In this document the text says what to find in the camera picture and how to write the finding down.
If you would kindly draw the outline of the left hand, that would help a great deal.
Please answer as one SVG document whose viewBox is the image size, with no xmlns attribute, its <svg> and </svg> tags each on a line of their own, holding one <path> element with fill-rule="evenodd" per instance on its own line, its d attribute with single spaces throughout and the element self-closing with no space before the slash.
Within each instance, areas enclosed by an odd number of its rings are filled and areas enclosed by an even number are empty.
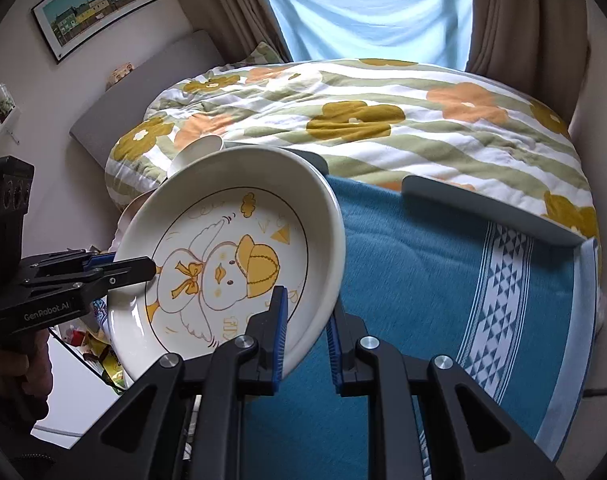
<svg viewBox="0 0 607 480">
<path fill-rule="evenodd" d="M 54 386 L 48 340 L 48 330 L 38 330 L 19 339 L 18 346 L 0 346 L 0 405 L 23 426 L 32 427 L 48 414 Z"/>
</svg>

